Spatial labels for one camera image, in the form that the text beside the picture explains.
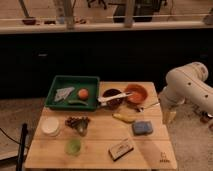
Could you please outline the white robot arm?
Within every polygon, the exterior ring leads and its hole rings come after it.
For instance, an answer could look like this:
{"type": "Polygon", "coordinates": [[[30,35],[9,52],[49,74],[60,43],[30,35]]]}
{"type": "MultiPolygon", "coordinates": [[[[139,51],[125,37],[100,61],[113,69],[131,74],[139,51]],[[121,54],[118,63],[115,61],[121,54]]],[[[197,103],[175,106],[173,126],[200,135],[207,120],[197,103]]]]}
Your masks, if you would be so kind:
{"type": "Polygon", "coordinates": [[[186,99],[213,115],[213,87],[205,83],[208,75],[207,67],[201,62],[176,67],[166,74],[167,85],[158,95],[164,124],[171,121],[175,108],[186,99]]]}

